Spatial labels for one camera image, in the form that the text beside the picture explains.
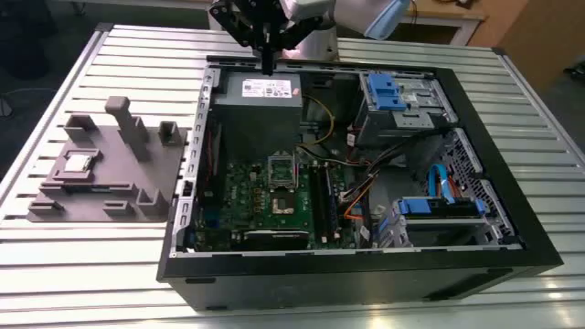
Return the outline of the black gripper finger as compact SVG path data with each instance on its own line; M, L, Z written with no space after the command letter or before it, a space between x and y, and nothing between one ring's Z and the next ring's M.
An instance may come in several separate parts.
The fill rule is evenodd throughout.
M284 21L269 23L269 74L274 70L274 55L282 50L293 50L296 45L308 37L310 32L321 25L321 17L316 16L293 23L281 29Z
M250 47L261 59L261 72L270 74L270 52L264 22L249 1L212 1L209 14L241 47Z

